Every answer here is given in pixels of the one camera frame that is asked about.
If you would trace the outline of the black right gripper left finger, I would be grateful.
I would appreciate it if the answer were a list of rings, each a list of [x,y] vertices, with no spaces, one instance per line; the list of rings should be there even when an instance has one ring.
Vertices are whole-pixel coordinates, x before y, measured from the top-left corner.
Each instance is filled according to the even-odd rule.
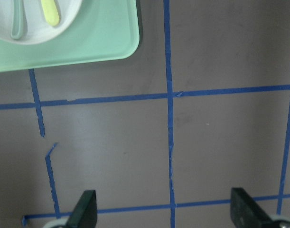
[[[85,190],[69,216],[66,228],[95,228],[98,221],[95,190]]]

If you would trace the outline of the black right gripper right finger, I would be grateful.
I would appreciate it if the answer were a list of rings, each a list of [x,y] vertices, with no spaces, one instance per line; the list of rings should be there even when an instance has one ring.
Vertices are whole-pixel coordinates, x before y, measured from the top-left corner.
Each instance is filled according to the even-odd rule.
[[[272,228],[270,216],[243,188],[232,188],[230,218],[236,228]]]

